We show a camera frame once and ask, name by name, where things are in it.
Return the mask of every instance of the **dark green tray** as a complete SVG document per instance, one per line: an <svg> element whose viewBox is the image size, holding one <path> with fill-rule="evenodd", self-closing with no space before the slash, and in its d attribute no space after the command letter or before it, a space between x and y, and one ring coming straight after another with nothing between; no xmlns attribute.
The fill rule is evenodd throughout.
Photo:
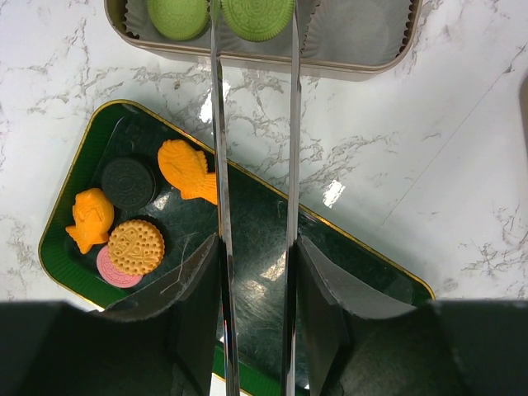
<svg viewBox="0 0 528 396"><path fill-rule="evenodd" d="M137 103L112 101L97 109L40 240L40 261L48 275L102 308L178 266L218 227L216 206L204 200L182 200L179 191L158 174L160 188L154 202L135 212L115 213L115 224L132 218L155 223L167 245L160 267L128 290L108 285L98 275L95 256L101 246L83 256L64 231L73 224L75 195L100 185L101 171L108 161L132 155L150 162L157 171L157 152L167 139L185 139L196 149L203 149L210 170L214 170L210 148ZM237 164L229 165L242 387L256 396L276 395L281 367L286 198ZM434 298L422 280L306 208L299 216L299 232L333 262L395 299L418 306ZM219 323L218 338L221 335ZM222 375L222 370L219 345L214 372ZM302 340L297 375L300 385L307 383Z"/></svg>

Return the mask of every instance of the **silver metal strip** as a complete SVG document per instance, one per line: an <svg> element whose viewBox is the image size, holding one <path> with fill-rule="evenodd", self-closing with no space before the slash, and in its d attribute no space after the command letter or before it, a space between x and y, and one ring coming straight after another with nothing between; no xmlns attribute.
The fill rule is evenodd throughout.
<svg viewBox="0 0 528 396"><path fill-rule="evenodd" d="M222 285L222 311L224 316L224 375L228 396L240 395L238 374L237 317L233 298L233 241L231 239L231 212L229 208L227 135L224 118L222 64L220 63L220 0L211 0L211 75L213 78L213 133L214 163L218 192L218 220L220 246L220 281Z"/></svg>
<svg viewBox="0 0 528 396"><path fill-rule="evenodd" d="M300 44L299 12L295 2L291 40L290 94L290 169L288 185L288 225L286 231L286 283L282 324L282 367L280 388L283 396L295 396L295 316L297 309L297 271L295 244L299 226L299 164L300 164Z"/></svg>

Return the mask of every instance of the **marble countertop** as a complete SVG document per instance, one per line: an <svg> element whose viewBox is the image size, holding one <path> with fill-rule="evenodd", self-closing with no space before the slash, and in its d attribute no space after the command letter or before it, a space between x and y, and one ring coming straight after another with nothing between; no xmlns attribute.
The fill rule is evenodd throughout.
<svg viewBox="0 0 528 396"><path fill-rule="evenodd" d="M212 144L210 66L136 49L101 0L0 1L0 299L68 299L37 246L91 114L130 99ZM363 82L304 78L301 202L438 298L524 299L528 3L426 0ZM285 190L290 78L224 70L229 156Z"/></svg>

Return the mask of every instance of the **green round cookie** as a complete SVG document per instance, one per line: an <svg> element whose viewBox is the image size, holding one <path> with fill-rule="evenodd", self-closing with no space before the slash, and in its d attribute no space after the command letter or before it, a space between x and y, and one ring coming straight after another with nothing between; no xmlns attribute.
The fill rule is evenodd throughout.
<svg viewBox="0 0 528 396"><path fill-rule="evenodd" d="M290 22L294 0L222 0L222 12L236 35L248 41L269 40Z"/></svg>
<svg viewBox="0 0 528 396"><path fill-rule="evenodd" d="M207 0L148 0L148 15L156 29L172 40L190 40L207 25Z"/></svg>

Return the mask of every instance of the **tray rim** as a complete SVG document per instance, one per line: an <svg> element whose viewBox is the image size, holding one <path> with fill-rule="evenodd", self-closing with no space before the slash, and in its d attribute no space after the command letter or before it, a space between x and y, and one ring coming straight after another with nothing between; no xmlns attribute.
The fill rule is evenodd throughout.
<svg viewBox="0 0 528 396"><path fill-rule="evenodd" d="M105 14L106 19L110 23L112 29L117 33L117 35L124 40L127 44L132 45L136 48L142 50L147 50L154 52L155 54L161 55L162 53L169 54L180 54L180 55L192 55L192 56L209 56L210 53L208 49L179 45L179 44L170 44L170 43L158 43L150 40L141 40L128 37L125 33L121 32L116 25L114 24L108 3L112 0L104 0L105 3ZM399 64L403 58L407 55L411 47L413 46L414 37L418 29L418 20L420 13L422 11L423 0L411 0L411 6L409 7L409 21L407 22L406 31L408 35L404 37L402 42L401 51L385 64L380 65L367 65L367 64L349 64L344 62L336 61L323 61L317 59L301 59L302 68L314 69L319 71L328 71L328 72L338 72L338 73L361 73L361 74L379 74L387 70L392 69L397 64ZM280 65L286 66L291 64L291 60L285 56L276 56L276 55L262 55L262 54L242 54L236 52L223 52L222 58L232 61L241 61L241 62L251 62L251 63L264 63L268 65Z"/></svg>
<svg viewBox="0 0 528 396"><path fill-rule="evenodd" d="M89 298L83 296L83 295L80 295L77 291L71 289L70 287L68 287L67 285L59 282L58 280L56 280L47 270L47 268L45 267L44 265L44 261L42 259L42 244L44 242L44 239L45 239L45 236L46 234L48 233L48 229L50 227L50 224L55 216L55 211L57 210L58 206L59 206L59 202L60 202L60 199L64 193L64 190L66 188L66 185L68 184L68 181L69 181L69 178L71 176L71 173L73 171L73 166L75 165L75 163L77 162L77 159L78 159L78 156L79 154L81 153L82 149L83 149L83 146L84 146L84 142L86 140L86 137L88 135L88 132L90 131L90 129L92 128L92 123L94 121L94 119L97 117L97 115L103 111L104 109L106 109L107 107L109 106L113 106L113 105L117 105L117 104L121 104L121 105L129 105L129 106L134 106L134 107L137 107L139 108L141 111L144 111L145 113L147 113L148 115L152 116L153 118L155 118L156 120L162 122L163 124L165 124L167 127L171 128L172 130L176 131L177 133L183 135L184 137L186 137L187 139L191 140L193 143L195 144L198 144L202 149L204 149L205 151L209 152L209 153L212 153L213 155L215 154L215 151L210 148L207 144L204 144L202 143L201 141L199 141L197 138L195 138L194 136L191 136L190 134L188 134L187 132L185 132L184 130L178 128L177 126L175 126L174 124L170 123L169 121L165 120L164 118L162 118L160 115L152 112L151 110L147 109L145 106L143 105L140 105L138 102L136 101L130 101L130 100L127 100L127 99L116 99L114 101L108 101L106 103L103 103L102 105L100 105L92 114L92 116L90 117L90 120L88 121L88 124L87 124L87 127L86 129L84 130L84 133L82 135L82 138L81 138L81 142L79 143L79 147L77 149L77 152L75 153L75 156L73 157L73 160L72 160L72 163L69 167L69 170L68 170L68 173L66 174L66 177L64 178L64 182L63 182L63 185L61 186L60 188L60 191L59 191L59 194L57 195L57 198L55 200L55 203L54 203L54 206L53 206L53 209L51 210L50 214L49 214L49 218L48 218L48 221L46 222L46 226L44 228L44 231L42 232L42 235L40 237L40 241L39 241L39 245L38 245L38 256L39 256L39 262L40 262L40 266L42 267L42 269L44 270L44 272L46 273L47 276L49 276L49 278L51 278L57 285L60 285L62 287L64 287L66 290L70 291L71 293L73 293L74 295L76 295L77 297L80 297L81 299L84 299L85 301L87 301L88 303L91 303L93 305L95 305L96 307L98 307L99 309L103 309L103 307L101 307L99 304L96 304L94 303L93 301L91 301ZM274 191L276 194L278 194L279 196L281 196L282 198L284 199L288 199L288 196L286 194L284 194L282 191L276 189L274 186L270 185L269 183L267 183L266 181L262 180L260 177L258 177L257 175L254 175L253 173L247 171L246 169L244 169L243 167L241 167L240 165L238 165L237 163L231 161L231 160L228 160L228 164L234 168L236 168L237 170L239 170L240 172L244 173L245 175L249 176L250 178L252 178L253 180L255 180L256 182L259 182L261 183L263 186L269 188L270 190ZM431 296L431 299L436 299L436 296L435 296L435 292L433 291L433 289L424 281L422 280L421 278L419 278L418 276L414 275L412 272L406 270L405 268L403 268L402 266L400 266L397 262L394 262L393 260L389 259L388 257L386 257L385 255L381 254L380 252L374 250L372 247L370 247L369 245L367 245L366 243L363 243L362 241L360 241L359 239L357 239L356 237L353 237L352 235L350 235L348 232L346 232L345 230L343 229L340 229L339 227L337 227L335 224L329 222L328 220L324 219L323 217L321 217L319 214L315 213L314 211L312 211L311 209L307 208L306 206L304 205L301 205L299 204L299 208L303 211L305 211L308 215L310 216L313 216L314 218L316 218L317 220L321 221L323 224L326 224L328 227L330 227L331 229L333 229L334 231L337 231L338 233L340 233L341 235L343 235L344 237L350 239L351 241L353 241L354 243L357 243L360 247L364 248L367 252L371 253L371 254L374 254L375 256L377 256L379 259L383 260L384 262L387 262L388 264L390 264L391 266L393 266L394 268L396 268L397 270L403 272L405 275L409 276L410 278L414 279L416 282L418 282L419 284L421 284L422 286L425 287L425 289L427 290L427 292L429 293L429 295Z"/></svg>

